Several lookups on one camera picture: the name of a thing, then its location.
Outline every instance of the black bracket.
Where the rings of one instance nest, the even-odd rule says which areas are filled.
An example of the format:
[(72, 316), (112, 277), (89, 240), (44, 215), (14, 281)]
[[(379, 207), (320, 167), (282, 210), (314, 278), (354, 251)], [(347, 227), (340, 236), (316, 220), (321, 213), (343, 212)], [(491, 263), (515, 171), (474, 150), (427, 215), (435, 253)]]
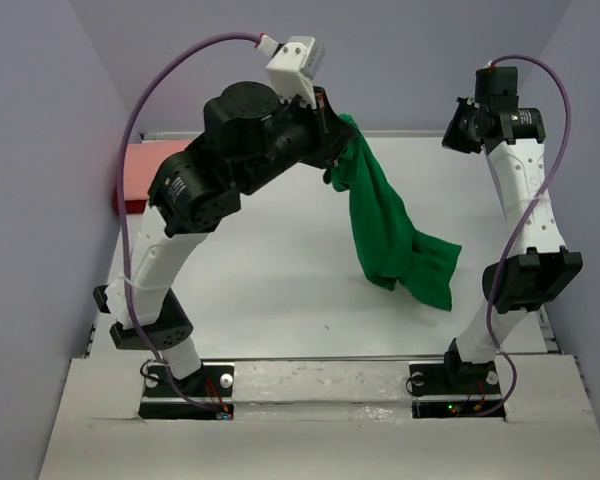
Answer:
[[(106, 289), (107, 286), (102, 285), (93, 291), (93, 297), (102, 313), (110, 313), (107, 306)], [(173, 290), (169, 289), (164, 297), (160, 316), (155, 323), (142, 327), (142, 330), (158, 350), (167, 350), (187, 339), (193, 332), (193, 325), (184, 313)], [(134, 329), (125, 330), (119, 322), (111, 326), (109, 334), (118, 350), (147, 349)]]
[(409, 365), (409, 373), (406, 388), (414, 397), (449, 397), (467, 395), (469, 391), (477, 393), (478, 382), (481, 382), (485, 394), (500, 394), (499, 383), (491, 385), (487, 382), (489, 374), (496, 374), (495, 363), (462, 362), (455, 340), (445, 353), (443, 363), (412, 363)]
[[(205, 363), (202, 369), (178, 381), (182, 393), (199, 405), (194, 406), (176, 395), (163, 366), (151, 366), (146, 371), (145, 378), (150, 379), (145, 381), (138, 415), (147, 420), (231, 420), (235, 411), (235, 405), (231, 402), (233, 382), (223, 386), (220, 379), (223, 375), (230, 375), (233, 380), (234, 372), (231, 364)], [(205, 388), (207, 382), (215, 387), (223, 405), (220, 405), (218, 398), (209, 397)]]

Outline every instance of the cable connector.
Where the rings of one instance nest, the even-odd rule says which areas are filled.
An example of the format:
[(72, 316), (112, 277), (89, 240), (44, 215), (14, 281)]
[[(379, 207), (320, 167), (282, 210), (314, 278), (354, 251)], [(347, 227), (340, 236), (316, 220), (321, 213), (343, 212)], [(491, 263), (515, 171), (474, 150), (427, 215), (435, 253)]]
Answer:
[(260, 34), (260, 42), (256, 45), (256, 48), (264, 53), (267, 57), (273, 58), (273, 56), (280, 49), (280, 44), (276, 42), (269, 35), (264, 33)]

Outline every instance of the red object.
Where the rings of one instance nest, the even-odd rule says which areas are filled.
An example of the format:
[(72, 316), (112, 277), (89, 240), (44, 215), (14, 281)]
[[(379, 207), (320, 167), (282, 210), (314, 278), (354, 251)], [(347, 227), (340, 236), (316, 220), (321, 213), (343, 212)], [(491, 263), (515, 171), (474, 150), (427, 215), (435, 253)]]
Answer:
[(487, 398), (487, 392), (482, 386), (482, 382), (480, 380), (478, 380), (478, 386), (480, 387), (480, 392), (482, 393), (482, 399), (480, 400), (480, 404), (478, 405), (478, 410), (482, 410), (482, 407), (484, 406), (484, 401)]
[[(127, 147), (124, 166), (124, 202), (127, 214), (139, 214), (149, 200), (149, 186), (162, 162), (180, 152), (191, 140), (169, 140), (132, 144)], [(118, 194), (113, 191), (113, 211), (118, 212)]]

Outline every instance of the red wire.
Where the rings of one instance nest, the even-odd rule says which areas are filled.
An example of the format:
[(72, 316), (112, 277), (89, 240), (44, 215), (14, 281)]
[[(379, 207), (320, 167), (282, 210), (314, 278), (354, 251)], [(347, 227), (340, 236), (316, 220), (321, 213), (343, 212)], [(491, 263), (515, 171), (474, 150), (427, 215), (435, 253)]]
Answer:
[(471, 400), (471, 395), (473, 395), (473, 388), (469, 388), (469, 395), (467, 395), (467, 399), (460, 406), (460, 411), (464, 410), (464, 407), (467, 405), (467, 403), (469, 403), (469, 400)]
[(211, 389), (209, 388), (209, 385), (206, 384), (206, 382), (204, 383), (204, 390), (205, 390), (205, 392), (207, 392), (207, 397), (209, 397), (209, 402), (215, 406), (215, 404), (213, 403), (213, 393), (211, 392)]
[(478, 410), (482, 410), (485, 398), (487, 397), (487, 392), (485, 392), (484, 386), (482, 385), (482, 382), (480, 380), (478, 380), (478, 387), (480, 388), (480, 392), (482, 393), (482, 399), (480, 400), (480, 404), (478, 405)]
[(213, 394), (216, 396), (216, 398), (220, 402), (220, 405), (222, 406), (222, 409), (226, 413), (229, 413), (229, 408), (227, 408), (227, 405), (222, 401), (222, 397), (218, 393), (218, 390), (216, 390), (216, 387), (213, 385), (213, 382), (210, 379), (207, 378), (207, 383), (209, 384), (209, 387), (211, 387), (211, 390), (213, 391)]

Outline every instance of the white tabletop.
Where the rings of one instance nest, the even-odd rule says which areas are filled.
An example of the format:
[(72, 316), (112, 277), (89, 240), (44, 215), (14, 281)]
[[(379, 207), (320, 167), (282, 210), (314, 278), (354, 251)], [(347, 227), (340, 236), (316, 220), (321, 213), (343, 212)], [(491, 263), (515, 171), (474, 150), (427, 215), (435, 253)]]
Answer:
[(75, 360), (40, 479), (600, 480), (573, 359), (514, 358), (506, 422), (412, 418), (408, 363), (384, 360), (236, 362), (233, 421), (142, 420), (140, 360)]
[[(481, 276), (497, 261), (507, 227), (484, 158), (440, 146), (439, 138), (370, 138), (385, 173), (421, 231), (463, 246), (452, 281), (454, 307), (422, 305), (400, 287), (363, 276), (348, 195), (297, 165), (223, 220), (185, 263), (174, 291), (206, 358), (350, 357), (442, 354), (482, 302)], [(130, 231), (139, 216), (129, 218)], [(120, 240), (110, 279), (122, 265)], [(110, 315), (98, 318), (91, 354), (116, 352)], [(516, 353), (546, 352), (530, 314), (505, 342)]]

